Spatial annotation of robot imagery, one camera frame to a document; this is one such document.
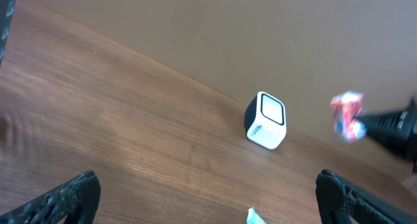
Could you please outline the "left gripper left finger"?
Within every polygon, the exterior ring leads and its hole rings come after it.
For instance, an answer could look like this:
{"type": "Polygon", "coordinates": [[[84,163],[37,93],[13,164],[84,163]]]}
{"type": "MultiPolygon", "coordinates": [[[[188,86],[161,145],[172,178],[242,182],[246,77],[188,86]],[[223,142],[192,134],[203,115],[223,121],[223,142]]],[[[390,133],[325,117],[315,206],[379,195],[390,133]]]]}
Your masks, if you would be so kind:
{"type": "Polygon", "coordinates": [[[4,224],[92,224],[100,202],[101,187],[94,171],[71,180],[3,215],[4,224]]]}

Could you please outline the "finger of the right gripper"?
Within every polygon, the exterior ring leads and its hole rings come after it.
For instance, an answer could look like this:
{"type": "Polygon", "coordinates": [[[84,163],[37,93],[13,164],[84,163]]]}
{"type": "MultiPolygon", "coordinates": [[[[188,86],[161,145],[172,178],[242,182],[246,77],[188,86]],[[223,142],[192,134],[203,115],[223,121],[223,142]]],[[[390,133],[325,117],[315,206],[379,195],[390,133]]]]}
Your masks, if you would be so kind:
{"type": "Polygon", "coordinates": [[[366,135],[402,159],[416,159],[416,108],[354,117],[366,135]]]}

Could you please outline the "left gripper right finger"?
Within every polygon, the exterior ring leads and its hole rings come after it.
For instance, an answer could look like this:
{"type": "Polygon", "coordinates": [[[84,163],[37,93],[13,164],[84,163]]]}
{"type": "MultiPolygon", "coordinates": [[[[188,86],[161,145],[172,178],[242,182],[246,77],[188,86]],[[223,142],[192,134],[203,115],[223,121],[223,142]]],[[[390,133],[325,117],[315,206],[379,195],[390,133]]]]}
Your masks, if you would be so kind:
{"type": "Polygon", "coordinates": [[[335,172],[324,169],[315,194],[323,224],[416,224],[413,216],[374,196],[335,172]]]}

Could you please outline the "red white small box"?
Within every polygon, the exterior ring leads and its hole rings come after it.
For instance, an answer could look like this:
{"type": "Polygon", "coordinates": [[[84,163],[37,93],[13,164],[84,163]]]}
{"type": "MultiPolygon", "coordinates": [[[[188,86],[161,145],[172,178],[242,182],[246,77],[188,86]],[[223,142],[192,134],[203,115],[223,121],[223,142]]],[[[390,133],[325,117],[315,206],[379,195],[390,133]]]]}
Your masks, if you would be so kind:
{"type": "Polygon", "coordinates": [[[362,99],[362,93],[347,91],[333,97],[330,102],[334,117],[334,131],[348,143],[366,135],[366,127],[355,119],[362,113],[362,99]]]}

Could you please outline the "teal wet wipes pack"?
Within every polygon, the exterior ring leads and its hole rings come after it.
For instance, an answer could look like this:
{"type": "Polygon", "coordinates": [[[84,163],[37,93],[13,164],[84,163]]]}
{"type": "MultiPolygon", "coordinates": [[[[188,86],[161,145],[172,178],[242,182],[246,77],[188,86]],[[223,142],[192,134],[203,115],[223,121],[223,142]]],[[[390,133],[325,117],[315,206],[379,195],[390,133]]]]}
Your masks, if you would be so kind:
{"type": "Polygon", "coordinates": [[[246,224],[266,224],[261,216],[257,214],[254,207],[248,209],[246,224]]]}

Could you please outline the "white barcode scanner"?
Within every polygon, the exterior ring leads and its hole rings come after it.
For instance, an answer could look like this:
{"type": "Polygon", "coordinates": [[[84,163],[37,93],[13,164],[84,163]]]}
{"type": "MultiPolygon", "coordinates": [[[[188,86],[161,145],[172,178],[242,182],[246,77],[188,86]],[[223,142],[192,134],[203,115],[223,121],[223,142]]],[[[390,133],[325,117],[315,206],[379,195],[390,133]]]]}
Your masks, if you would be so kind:
{"type": "Polygon", "coordinates": [[[256,94],[245,110],[246,137],[269,150],[278,148],[284,140],[286,123],[283,102],[263,91],[256,94]]]}

